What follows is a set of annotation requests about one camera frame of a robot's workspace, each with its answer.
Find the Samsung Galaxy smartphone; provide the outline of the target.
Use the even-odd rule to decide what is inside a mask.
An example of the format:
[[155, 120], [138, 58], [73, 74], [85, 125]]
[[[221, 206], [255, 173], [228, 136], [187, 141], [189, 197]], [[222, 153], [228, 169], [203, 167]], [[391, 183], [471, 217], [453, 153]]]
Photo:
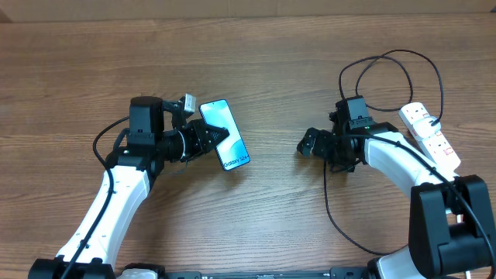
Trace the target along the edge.
[[224, 171], [250, 162], [250, 155], [225, 99], [199, 105], [201, 117], [211, 130], [212, 142]]

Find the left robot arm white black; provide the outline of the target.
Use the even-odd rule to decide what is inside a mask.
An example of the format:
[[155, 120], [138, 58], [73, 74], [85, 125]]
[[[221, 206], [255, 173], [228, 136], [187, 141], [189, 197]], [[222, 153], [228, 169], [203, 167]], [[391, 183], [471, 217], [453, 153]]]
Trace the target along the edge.
[[98, 160], [102, 185], [75, 234], [53, 259], [37, 259], [30, 278], [114, 278], [120, 246], [133, 216], [149, 195], [165, 162], [189, 162], [223, 150], [237, 126], [227, 101], [200, 105], [201, 118], [189, 121], [195, 98], [176, 102], [153, 96], [130, 101], [129, 127], [112, 152]]

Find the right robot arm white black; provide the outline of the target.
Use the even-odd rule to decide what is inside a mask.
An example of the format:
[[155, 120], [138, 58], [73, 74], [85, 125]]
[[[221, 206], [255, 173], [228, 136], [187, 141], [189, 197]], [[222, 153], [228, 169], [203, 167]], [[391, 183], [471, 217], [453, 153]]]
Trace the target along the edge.
[[298, 152], [322, 158], [327, 172], [368, 165], [410, 200], [406, 247], [377, 253], [366, 267], [334, 267], [332, 277], [450, 278], [483, 267], [495, 276], [494, 216], [480, 177], [461, 177], [432, 162], [392, 124], [375, 122], [362, 96], [337, 102], [329, 118], [332, 130], [308, 129]]

